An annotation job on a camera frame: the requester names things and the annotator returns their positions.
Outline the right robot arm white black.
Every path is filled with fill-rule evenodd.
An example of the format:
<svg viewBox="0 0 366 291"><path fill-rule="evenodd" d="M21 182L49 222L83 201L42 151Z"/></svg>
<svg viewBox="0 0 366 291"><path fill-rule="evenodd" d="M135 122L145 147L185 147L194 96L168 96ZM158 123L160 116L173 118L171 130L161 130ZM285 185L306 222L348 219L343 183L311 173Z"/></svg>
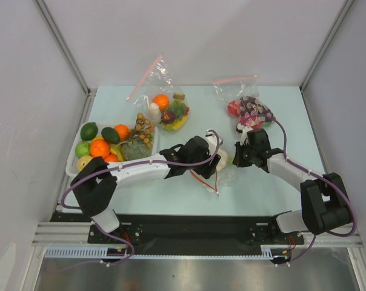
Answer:
<svg viewBox="0 0 366 291"><path fill-rule="evenodd" d="M338 174L319 175L287 159L281 149L271 148L264 129L242 129L235 149L236 167L256 166L287 182L301 195L300 210L275 216L276 224L268 228L273 242L283 243L291 232L320 235L354 223L344 183Z"/></svg>

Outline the brown longan bunch fake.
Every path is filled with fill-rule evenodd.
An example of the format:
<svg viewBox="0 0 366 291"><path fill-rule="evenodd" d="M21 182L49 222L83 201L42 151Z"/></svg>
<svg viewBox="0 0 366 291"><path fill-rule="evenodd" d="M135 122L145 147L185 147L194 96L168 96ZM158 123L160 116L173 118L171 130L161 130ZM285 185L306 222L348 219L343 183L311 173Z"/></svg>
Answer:
<svg viewBox="0 0 366 291"><path fill-rule="evenodd" d="M130 130L129 141L142 142L147 148L153 147L156 123L151 122L143 113L138 113L135 126Z"/></svg>

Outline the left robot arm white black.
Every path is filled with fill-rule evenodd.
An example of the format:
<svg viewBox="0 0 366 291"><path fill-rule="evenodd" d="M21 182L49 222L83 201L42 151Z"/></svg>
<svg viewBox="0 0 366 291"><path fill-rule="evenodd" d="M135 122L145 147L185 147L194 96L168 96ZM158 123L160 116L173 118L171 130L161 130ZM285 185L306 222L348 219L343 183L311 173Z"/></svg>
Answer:
<svg viewBox="0 0 366 291"><path fill-rule="evenodd" d="M194 136L185 144L142 159L117 162L109 166L101 157L92 158L70 184L82 214L101 228L110 243L122 237L122 227L115 211L109 207L118 186L142 180L168 179L190 170L209 179L227 165L228 154L221 149L222 139L214 134Z"/></svg>

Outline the dark green avocado fake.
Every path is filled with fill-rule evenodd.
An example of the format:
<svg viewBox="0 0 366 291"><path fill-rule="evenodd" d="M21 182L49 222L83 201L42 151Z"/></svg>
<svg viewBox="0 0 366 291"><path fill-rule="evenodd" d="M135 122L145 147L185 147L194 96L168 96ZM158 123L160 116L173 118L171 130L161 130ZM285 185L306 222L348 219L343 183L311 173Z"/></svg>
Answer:
<svg viewBox="0 0 366 291"><path fill-rule="evenodd" d="M110 144L119 144L121 142L118 132L112 127L104 127L101 130L101 135Z"/></svg>

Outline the white cauliflower fake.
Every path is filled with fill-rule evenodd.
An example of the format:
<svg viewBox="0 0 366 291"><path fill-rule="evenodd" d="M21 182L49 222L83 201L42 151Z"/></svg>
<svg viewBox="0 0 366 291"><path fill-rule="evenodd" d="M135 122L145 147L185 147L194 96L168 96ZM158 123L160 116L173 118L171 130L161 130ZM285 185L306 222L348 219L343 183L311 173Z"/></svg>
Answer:
<svg viewBox="0 0 366 291"><path fill-rule="evenodd" d="M216 166L216 171L217 172L220 172L223 168L226 167L227 163L228 163L228 154L225 150L223 149L219 149L217 151L217 154L219 155L220 157L220 160Z"/></svg>

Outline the zip bag orange seal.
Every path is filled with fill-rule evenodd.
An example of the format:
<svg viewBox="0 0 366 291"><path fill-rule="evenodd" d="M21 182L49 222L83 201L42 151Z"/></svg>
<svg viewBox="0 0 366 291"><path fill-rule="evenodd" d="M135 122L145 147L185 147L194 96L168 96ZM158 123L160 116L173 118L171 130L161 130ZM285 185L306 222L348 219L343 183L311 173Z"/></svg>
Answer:
<svg viewBox="0 0 366 291"><path fill-rule="evenodd" d="M231 184L235 180L235 170L232 167L232 158L228 154L228 163L225 168L223 168L220 172L215 172L214 177L214 185L209 184L205 180L203 180L200 176L198 176L194 171L190 170L190 174L194 177L195 180L204 185L209 192L214 192L219 196L220 187Z"/></svg>

